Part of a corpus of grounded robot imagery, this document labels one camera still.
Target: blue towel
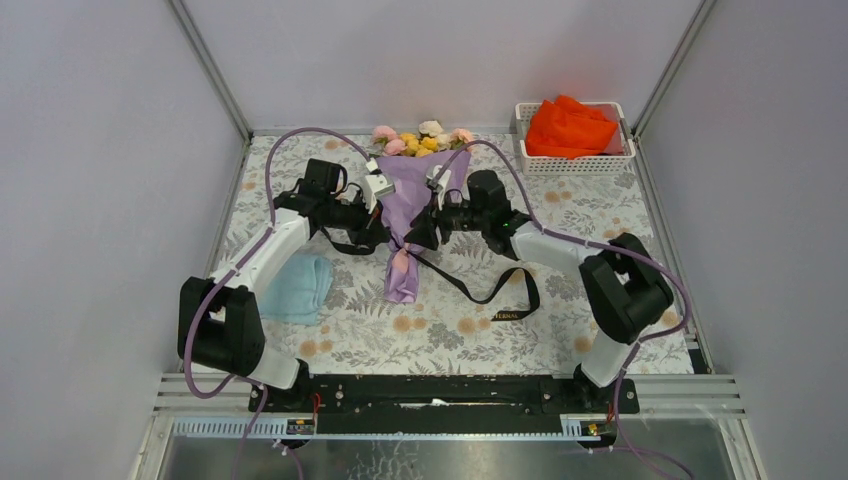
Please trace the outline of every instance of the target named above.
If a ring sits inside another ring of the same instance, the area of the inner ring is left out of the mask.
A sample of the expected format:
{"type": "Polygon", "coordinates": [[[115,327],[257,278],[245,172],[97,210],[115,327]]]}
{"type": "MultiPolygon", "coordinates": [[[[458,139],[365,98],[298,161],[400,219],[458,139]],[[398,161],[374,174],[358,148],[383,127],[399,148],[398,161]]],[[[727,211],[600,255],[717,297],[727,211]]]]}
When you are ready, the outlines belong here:
{"type": "Polygon", "coordinates": [[[315,325],[332,282],[332,262],[295,253],[259,299],[259,315],[278,322],[315,325]]]}

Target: white plastic basket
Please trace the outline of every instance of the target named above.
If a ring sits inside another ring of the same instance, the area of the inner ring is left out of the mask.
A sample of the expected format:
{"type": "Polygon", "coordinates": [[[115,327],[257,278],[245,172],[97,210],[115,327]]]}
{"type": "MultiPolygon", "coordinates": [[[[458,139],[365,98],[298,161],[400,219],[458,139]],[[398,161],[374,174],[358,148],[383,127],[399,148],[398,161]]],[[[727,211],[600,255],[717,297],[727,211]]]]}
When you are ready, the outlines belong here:
{"type": "Polygon", "coordinates": [[[618,134],[610,141],[607,151],[611,155],[578,157],[531,157],[527,154],[524,138],[530,128],[530,120],[539,110],[541,103],[519,103],[515,106],[515,126],[518,129],[516,151],[525,175],[612,175],[627,166],[636,156],[636,145],[630,138],[624,121],[621,105],[614,102],[582,102],[583,105],[598,107],[611,121],[618,123],[618,134]]]}

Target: purple cloth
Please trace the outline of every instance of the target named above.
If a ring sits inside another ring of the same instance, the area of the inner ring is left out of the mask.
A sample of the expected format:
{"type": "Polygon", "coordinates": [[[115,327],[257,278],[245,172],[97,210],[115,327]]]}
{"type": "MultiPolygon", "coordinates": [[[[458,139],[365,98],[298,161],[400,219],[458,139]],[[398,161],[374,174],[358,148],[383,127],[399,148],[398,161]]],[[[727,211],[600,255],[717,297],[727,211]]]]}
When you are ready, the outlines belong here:
{"type": "MultiPolygon", "coordinates": [[[[387,226],[397,245],[403,245],[403,237],[409,231],[409,224],[430,201],[430,189],[427,188],[427,173],[434,165],[444,164],[453,150],[431,153],[426,157],[380,157],[377,164],[389,178],[395,182],[395,193],[380,201],[383,203],[383,225],[387,226]]],[[[471,154],[460,153],[450,166],[451,176],[448,189],[462,188],[471,154]]],[[[398,255],[398,247],[389,242],[392,254],[386,265],[386,300],[395,303],[412,303],[418,296],[418,261],[409,257],[409,269],[406,273],[397,271],[392,260],[398,255]]],[[[409,251],[420,253],[424,247],[410,245],[409,251]]]]}

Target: red cloth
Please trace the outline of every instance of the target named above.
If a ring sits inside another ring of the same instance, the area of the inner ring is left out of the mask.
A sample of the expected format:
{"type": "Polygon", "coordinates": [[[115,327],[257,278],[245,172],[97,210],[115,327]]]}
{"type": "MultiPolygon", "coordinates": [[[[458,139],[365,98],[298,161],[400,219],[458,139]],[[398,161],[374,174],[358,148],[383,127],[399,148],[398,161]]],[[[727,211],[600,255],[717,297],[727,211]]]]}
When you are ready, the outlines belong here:
{"type": "Polygon", "coordinates": [[[598,155],[609,145],[618,124],[599,110],[560,95],[545,100],[530,122],[525,144],[533,157],[577,158],[598,155]]]}

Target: white wall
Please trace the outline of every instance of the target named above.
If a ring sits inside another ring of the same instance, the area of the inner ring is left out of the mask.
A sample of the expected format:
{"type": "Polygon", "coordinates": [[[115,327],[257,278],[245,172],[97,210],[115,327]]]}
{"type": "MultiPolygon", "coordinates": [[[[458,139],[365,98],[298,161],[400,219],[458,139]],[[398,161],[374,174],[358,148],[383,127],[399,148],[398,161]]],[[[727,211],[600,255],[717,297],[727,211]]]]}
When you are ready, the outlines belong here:
{"type": "Polygon", "coordinates": [[[255,128],[509,124],[559,93],[636,118],[699,0],[189,0],[255,128]]]}
{"type": "Polygon", "coordinates": [[[0,7],[0,478],[126,478],[240,149],[163,1],[0,7]]]}
{"type": "Polygon", "coordinates": [[[644,138],[772,479],[845,478],[848,4],[719,2],[644,138]]]}

